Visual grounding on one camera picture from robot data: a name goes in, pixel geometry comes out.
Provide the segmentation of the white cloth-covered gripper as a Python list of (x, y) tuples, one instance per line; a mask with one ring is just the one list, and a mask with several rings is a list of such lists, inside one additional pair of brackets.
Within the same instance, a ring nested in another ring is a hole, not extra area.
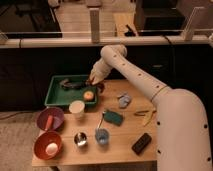
[(92, 85), (102, 82), (111, 72), (112, 67), (103, 59), (98, 60), (94, 65), (89, 75), (89, 81)]

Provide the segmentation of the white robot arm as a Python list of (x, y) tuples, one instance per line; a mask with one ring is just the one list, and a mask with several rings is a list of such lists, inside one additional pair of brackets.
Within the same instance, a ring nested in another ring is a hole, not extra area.
[(94, 84), (111, 70), (119, 71), (157, 109), (157, 170), (213, 171), (213, 156), (205, 107), (186, 89), (172, 89), (130, 63), (123, 45), (106, 45), (93, 65)]

